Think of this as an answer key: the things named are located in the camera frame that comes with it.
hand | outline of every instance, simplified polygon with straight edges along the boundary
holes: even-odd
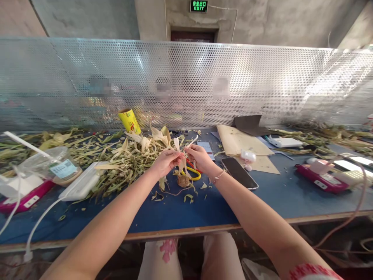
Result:
[[[197,168],[203,173],[210,176],[219,172],[217,169],[220,169],[220,167],[212,161],[203,147],[191,145],[190,147],[185,147],[185,151],[188,153],[188,159],[190,161],[195,161]]]
[[[164,150],[159,154],[149,170],[153,170],[159,178],[166,176],[175,166],[181,163],[184,153],[175,150]]]

yellow cylinder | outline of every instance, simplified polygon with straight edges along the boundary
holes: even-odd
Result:
[[[141,133],[141,129],[132,109],[123,109],[118,112],[118,116],[121,119],[125,129],[131,133],[133,131],[136,134]]]

green exit sign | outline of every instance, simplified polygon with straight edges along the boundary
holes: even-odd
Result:
[[[207,12],[207,1],[190,1],[191,12]]]

metal mesh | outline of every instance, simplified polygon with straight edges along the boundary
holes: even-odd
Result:
[[[73,38],[0,40],[0,130],[262,125],[372,113],[373,53],[259,45]]]

pile of dried leaves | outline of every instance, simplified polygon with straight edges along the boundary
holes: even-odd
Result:
[[[158,155],[165,149],[175,149],[171,143],[171,134],[166,126],[161,130],[151,128],[152,135],[136,135],[123,132],[105,136],[103,132],[88,135],[86,131],[72,128],[70,131],[43,133],[35,135],[20,135],[22,139],[32,143],[42,150],[57,146],[69,148],[72,158],[83,168],[95,161],[108,161],[108,164],[97,166],[107,172],[92,189],[87,198],[106,197],[114,192],[120,192],[123,187],[133,183],[145,170],[150,168]],[[182,134],[179,146],[185,140]],[[10,164],[19,165],[34,152],[13,140],[4,138],[0,142],[0,174],[6,177],[14,176]],[[159,182],[161,191],[165,191],[166,179]]]
[[[273,129],[282,137],[291,137],[303,142],[303,146],[314,145],[317,147],[315,151],[312,150],[291,150],[291,149],[276,149],[280,151],[289,152],[292,154],[314,153],[321,157],[326,155],[335,156],[336,153],[328,148],[330,143],[335,143],[350,148],[356,152],[366,156],[373,156],[373,144],[359,141],[361,138],[373,139],[373,134],[363,131],[353,131],[346,129],[345,126],[327,125],[319,122],[297,122],[291,124],[292,129],[298,131],[285,131],[280,129]]]

